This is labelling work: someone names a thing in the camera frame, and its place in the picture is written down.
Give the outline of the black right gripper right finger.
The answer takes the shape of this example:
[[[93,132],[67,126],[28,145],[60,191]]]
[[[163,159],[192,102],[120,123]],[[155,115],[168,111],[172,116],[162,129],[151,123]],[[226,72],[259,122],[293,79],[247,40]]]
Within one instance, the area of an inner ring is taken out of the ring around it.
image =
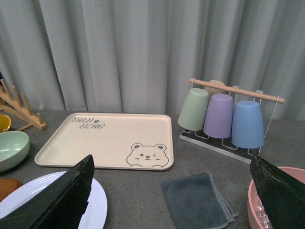
[[[250,172],[257,194],[274,229],[305,227],[305,185],[260,156]]]

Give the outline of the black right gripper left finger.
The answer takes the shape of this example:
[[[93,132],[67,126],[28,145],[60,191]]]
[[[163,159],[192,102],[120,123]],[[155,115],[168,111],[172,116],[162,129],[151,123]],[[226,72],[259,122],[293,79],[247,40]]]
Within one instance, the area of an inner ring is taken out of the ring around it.
[[[2,229],[76,229],[88,206],[94,174],[88,155],[0,220]]]

